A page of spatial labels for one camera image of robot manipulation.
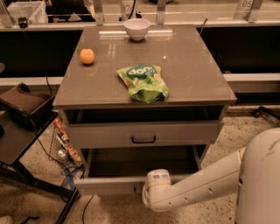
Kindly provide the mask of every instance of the orange fruit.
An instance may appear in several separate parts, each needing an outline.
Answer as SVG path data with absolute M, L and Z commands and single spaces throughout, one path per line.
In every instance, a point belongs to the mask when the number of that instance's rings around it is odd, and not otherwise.
M 80 51 L 80 60 L 84 64 L 91 64 L 95 61 L 95 53 L 92 49 L 82 49 Z

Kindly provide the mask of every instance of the gray countertop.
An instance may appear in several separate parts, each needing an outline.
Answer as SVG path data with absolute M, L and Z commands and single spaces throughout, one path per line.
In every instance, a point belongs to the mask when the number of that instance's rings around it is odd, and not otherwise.
M 94 50 L 95 62 L 84 66 L 83 48 Z M 130 99 L 116 70 L 137 64 L 161 66 L 170 89 L 166 101 L 150 104 Z M 151 26 L 142 41 L 133 41 L 123 26 L 85 28 L 53 106 L 56 109 L 225 105 L 235 95 L 193 25 Z

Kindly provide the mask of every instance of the drawer handle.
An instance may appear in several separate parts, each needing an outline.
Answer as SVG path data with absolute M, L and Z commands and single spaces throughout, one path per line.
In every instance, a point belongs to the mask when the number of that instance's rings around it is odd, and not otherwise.
M 157 139 L 156 139 L 155 136 L 153 137 L 152 140 L 148 140 L 148 141 L 147 140 L 140 140 L 140 141 L 138 141 L 138 140 L 135 140 L 133 136 L 131 137 L 131 141 L 134 144 L 154 144 L 156 142 L 156 140 Z

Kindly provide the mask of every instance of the green chip bag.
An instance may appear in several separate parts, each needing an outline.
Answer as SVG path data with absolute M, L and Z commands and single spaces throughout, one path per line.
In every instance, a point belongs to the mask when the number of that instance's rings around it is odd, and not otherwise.
M 169 88 L 161 78 L 161 67 L 154 65 L 127 66 L 117 70 L 129 95 L 140 102 L 154 102 L 168 96 Z

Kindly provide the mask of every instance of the black table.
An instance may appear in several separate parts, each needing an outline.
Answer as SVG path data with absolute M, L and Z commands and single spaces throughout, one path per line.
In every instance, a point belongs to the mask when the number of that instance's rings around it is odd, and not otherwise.
M 0 138 L 0 177 L 12 179 L 28 186 L 36 187 L 67 198 L 68 202 L 57 221 L 57 223 L 63 223 L 73 204 L 71 198 L 76 197 L 78 191 L 69 190 L 35 178 L 19 161 L 56 116 L 56 112 L 51 112 L 43 117 L 36 127 L 35 134 L 34 129 L 26 129 L 20 126 L 13 122 L 6 113 L 0 115 L 0 125 L 2 125 L 4 130 L 3 136 Z

